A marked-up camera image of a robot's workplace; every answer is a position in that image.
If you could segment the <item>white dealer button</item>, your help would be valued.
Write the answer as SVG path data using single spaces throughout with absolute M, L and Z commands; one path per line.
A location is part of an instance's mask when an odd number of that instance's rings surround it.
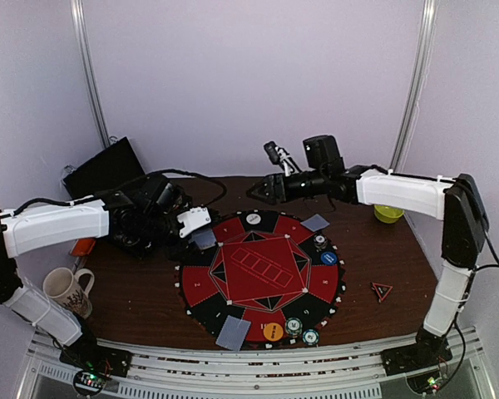
M 262 218 L 260 214 L 258 213 L 251 213 L 246 216 L 246 222 L 251 225 L 257 225 L 260 224 L 262 221 Z

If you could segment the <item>grey playing card deck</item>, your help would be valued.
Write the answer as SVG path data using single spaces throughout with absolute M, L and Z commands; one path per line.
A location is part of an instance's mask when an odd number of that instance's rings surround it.
M 212 229 L 199 229 L 191 234 L 190 242 L 198 249 L 206 250 L 215 247 L 217 240 Z

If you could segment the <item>orange big blind button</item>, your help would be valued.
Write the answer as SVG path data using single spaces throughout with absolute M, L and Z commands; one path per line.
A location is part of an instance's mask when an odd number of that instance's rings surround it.
M 280 323 L 266 323 L 262 333 L 266 341 L 277 342 L 283 338 L 284 328 Z

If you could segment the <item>green white poker chip stack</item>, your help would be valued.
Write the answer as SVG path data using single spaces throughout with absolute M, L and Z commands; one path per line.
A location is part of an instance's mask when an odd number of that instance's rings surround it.
M 298 337 L 303 332 L 303 324 L 299 318 L 291 317 L 285 320 L 285 332 L 291 337 Z

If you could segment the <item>black poker chip case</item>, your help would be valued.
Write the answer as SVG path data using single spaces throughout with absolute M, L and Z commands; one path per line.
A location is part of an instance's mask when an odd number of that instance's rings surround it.
M 110 211 L 106 241 L 139 259 L 161 248 L 151 240 L 150 219 L 191 205 L 182 187 L 163 174 L 146 174 L 125 137 L 77 167 L 63 183 L 73 199 L 100 194 L 117 204 Z

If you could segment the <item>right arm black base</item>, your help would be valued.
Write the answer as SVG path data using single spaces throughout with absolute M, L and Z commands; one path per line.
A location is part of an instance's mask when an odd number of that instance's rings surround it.
M 439 337 L 417 340 L 414 344 L 381 352 L 382 364 L 388 376 L 436 366 L 440 359 L 450 361 L 452 358 L 447 340 Z

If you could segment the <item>teal white poker chip stack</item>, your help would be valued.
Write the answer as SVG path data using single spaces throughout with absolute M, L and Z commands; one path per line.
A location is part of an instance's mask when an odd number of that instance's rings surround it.
M 302 340 L 307 346 L 314 346 L 319 343 L 319 332 L 316 329 L 310 328 L 303 331 Z

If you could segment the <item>red black triangular token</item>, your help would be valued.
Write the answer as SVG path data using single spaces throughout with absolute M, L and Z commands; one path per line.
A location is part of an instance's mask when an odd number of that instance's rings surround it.
M 392 292 L 393 286 L 383 283 L 371 282 L 371 289 L 375 292 L 378 298 L 378 302 L 382 303 Z

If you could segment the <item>dealt blue-backed card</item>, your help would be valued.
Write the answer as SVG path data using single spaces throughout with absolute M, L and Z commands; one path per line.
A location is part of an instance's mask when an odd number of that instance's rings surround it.
M 308 230 L 316 232 L 322 229 L 326 229 L 330 223 L 320 214 L 314 214 L 313 216 L 302 221 L 301 224 Z
M 243 346 L 250 327 L 250 321 L 228 316 L 215 343 L 224 349 L 238 352 Z

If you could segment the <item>black white poker chip stack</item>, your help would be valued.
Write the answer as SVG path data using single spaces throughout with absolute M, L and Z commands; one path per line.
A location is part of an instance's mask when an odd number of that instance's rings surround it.
M 325 248 L 327 246 L 327 239 L 322 234 L 317 234 L 314 236 L 314 245 L 318 249 Z

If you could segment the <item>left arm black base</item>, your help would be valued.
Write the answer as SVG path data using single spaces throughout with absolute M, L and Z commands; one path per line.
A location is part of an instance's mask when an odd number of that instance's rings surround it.
M 126 350 L 103 347 L 98 344 L 86 347 L 53 344 L 61 353 L 59 360 L 78 367 L 97 377 L 126 377 L 131 365 L 132 354 Z

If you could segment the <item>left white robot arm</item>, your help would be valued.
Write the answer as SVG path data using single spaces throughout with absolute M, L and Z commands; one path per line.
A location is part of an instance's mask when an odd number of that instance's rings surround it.
M 114 188 L 69 201 L 36 198 L 16 209 L 0 208 L 0 305 L 70 347 L 84 368 L 94 369 L 103 352 L 88 336 L 83 317 L 23 278 L 17 257 L 80 239 L 108 238 L 144 247 L 184 245 L 212 220 L 207 207 L 194 206 L 179 185 L 158 173 L 130 193 Z

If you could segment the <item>blue small blind button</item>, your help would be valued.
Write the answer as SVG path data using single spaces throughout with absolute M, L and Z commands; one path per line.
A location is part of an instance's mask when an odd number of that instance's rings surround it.
M 325 251 L 320 255 L 321 262 L 325 265 L 334 265 L 338 262 L 338 256 L 335 252 Z

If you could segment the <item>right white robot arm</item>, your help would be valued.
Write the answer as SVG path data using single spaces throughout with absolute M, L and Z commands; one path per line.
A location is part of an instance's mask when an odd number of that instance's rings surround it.
M 270 141 L 264 145 L 282 172 L 266 175 L 246 192 L 276 205 L 325 195 L 346 204 L 382 205 L 422 214 L 442 223 L 442 272 L 432 304 L 410 348 L 410 360 L 428 366 L 444 347 L 447 333 L 467 302 L 484 248 L 491 249 L 489 219 L 471 175 L 426 177 L 386 170 L 379 165 L 346 167 L 332 135 L 303 142 L 309 168 L 301 170 L 289 153 Z

